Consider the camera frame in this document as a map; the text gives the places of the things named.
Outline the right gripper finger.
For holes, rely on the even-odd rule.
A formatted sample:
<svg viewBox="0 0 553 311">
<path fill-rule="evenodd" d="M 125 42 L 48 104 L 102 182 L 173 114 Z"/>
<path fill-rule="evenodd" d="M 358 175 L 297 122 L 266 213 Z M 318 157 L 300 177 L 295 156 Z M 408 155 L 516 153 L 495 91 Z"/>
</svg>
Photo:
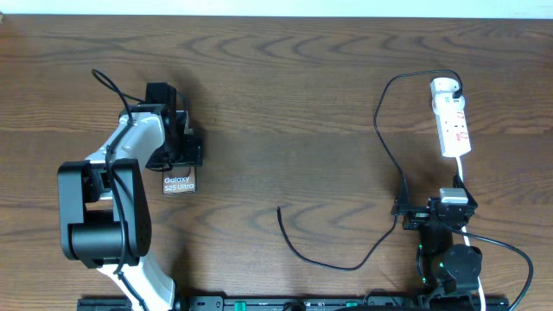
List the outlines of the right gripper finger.
<svg viewBox="0 0 553 311">
<path fill-rule="evenodd" d="M 398 194 L 394 201 L 394 207 L 409 207 L 410 206 L 410 196 L 409 188 L 404 173 L 401 174 L 401 182 Z"/>
<path fill-rule="evenodd" d="M 459 174 L 454 175 L 453 177 L 453 188 L 456 189 L 462 189 L 465 192 L 465 195 L 467 196 L 467 204 L 468 205 L 476 205 L 477 202 L 474 199 L 474 197 L 470 194 L 470 192 L 467 190 L 463 180 L 461 179 Z"/>
</svg>

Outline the bronze Galaxy smartphone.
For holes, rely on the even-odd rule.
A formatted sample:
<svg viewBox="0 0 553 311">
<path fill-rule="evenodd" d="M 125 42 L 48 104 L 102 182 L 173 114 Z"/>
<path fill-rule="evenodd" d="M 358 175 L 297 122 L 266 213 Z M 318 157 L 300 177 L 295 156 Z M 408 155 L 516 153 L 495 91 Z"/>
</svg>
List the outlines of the bronze Galaxy smartphone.
<svg viewBox="0 0 553 311">
<path fill-rule="evenodd" d="M 197 190 L 195 167 L 173 167 L 162 173 L 164 194 L 192 194 Z"/>
</svg>

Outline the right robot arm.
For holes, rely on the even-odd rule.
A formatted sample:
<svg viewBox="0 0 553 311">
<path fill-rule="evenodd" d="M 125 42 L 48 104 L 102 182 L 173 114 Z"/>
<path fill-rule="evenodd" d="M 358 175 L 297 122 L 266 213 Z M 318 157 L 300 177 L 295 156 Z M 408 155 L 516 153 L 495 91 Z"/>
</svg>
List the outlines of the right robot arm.
<svg viewBox="0 0 553 311">
<path fill-rule="evenodd" d="M 459 175 L 454 176 L 452 187 L 442 188 L 426 206 L 412 205 L 407 181 L 401 181 L 391 214 L 403 216 L 402 227 L 419 234 L 416 268 L 425 290 L 417 300 L 423 308 L 437 307 L 441 299 L 469 302 L 478 291 L 482 253 L 453 240 L 454 232 L 468 223 L 477 207 Z"/>
</svg>

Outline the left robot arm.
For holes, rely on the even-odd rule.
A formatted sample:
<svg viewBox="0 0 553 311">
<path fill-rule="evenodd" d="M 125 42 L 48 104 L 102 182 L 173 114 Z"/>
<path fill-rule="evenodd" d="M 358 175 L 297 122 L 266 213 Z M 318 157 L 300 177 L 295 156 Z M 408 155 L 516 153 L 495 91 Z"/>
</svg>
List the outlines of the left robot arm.
<svg viewBox="0 0 553 311">
<path fill-rule="evenodd" d="M 131 310 L 183 310 L 176 282 L 150 252 L 151 217 L 142 173 L 162 174 L 167 194 L 193 193 L 203 140 L 177 107 L 182 95 L 149 83 L 145 99 L 125 108 L 109 139 L 85 160 L 57 172 L 64 255 L 108 276 Z"/>
</svg>

